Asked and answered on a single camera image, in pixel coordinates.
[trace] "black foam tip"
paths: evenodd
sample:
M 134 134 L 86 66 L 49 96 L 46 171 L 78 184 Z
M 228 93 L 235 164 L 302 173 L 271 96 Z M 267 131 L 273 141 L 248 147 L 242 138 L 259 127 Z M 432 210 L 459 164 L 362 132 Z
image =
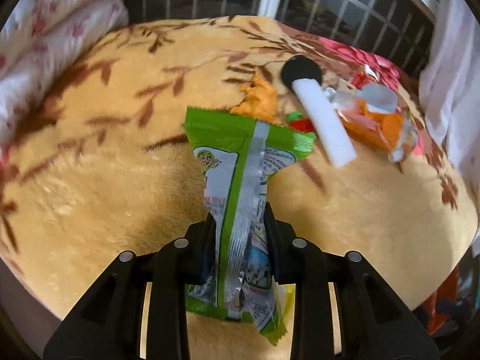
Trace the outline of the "black foam tip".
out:
M 290 90 L 292 90 L 292 82 L 299 79 L 314 79 L 320 86 L 322 85 L 320 66 L 303 55 L 296 55 L 285 62 L 281 77 L 284 85 Z

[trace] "foil seal strip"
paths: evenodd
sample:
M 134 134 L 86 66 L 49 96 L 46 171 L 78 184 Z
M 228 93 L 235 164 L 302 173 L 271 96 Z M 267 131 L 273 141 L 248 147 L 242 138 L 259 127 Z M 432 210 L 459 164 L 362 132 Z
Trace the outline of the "foil seal strip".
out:
M 224 306 L 227 310 L 240 311 L 239 294 L 242 288 L 245 248 L 250 234 L 250 226 L 256 218 L 259 203 L 258 185 L 263 176 L 262 164 L 265 157 L 266 141 L 270 125 L 257 121 L 250 141 L 238 196 L 237 211 L 230 236 L 224 291 Z

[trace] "green snack wrapper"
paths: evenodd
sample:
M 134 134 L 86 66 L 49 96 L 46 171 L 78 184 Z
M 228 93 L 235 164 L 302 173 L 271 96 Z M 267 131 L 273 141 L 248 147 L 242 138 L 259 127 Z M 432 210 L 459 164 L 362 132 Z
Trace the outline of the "green snack wrapper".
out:
M 314 138 L 226 112 L 188 108 L 185 131 L 206 177 L 205 206 L 217 224 L 215 264 L 203 286 L 188 286 L 187 310 L 253 321 L 276 345 L 292 291 L 275 285 L 263 224 L 267 180 L 305 158 Z

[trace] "white curtain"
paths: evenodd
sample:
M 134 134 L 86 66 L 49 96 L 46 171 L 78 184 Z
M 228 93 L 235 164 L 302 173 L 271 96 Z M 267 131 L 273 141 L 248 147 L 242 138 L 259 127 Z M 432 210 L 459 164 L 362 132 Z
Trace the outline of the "white curtain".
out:
M 464 0 L 440 0 L 420 104 L 433 140 L 445 143 L 467 187 L 480 186 L 480 25 Z

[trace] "green bottle cap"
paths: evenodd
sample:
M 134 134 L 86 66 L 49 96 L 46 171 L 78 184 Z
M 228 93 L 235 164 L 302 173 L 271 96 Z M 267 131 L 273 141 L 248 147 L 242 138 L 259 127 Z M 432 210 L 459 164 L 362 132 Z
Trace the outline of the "green bottle cap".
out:
M 296 120 L 304 119 L 303 115 L 300 112 L 292 112 L 288 114 L 286 117 L 286 123 L 290 126 L 290 124 Z

